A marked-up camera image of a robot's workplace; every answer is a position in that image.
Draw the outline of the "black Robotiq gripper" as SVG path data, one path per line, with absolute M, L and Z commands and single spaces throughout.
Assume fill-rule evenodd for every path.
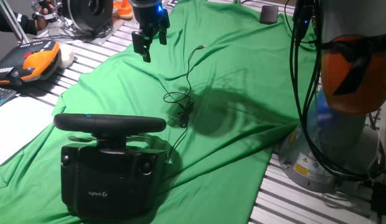
M 130 0 L 139 30 L 131 33 L 134 52 L 142 56 L 143 61 L 150 63 L 149 48 L 152 39 L 158 33 L 159 43 L 167 45 L 167 30 L 170 28 L 167 9 L 161 0 Z

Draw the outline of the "person's hand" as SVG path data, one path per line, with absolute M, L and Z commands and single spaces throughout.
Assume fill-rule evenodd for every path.
M 48 24 L 57 21 L 57 18 L 54 16 L 55 7 L 51 0 L 37 1 L 33 3 L 32 7 L 35 9 L 32 17 L 37 31 L 42 31 Z

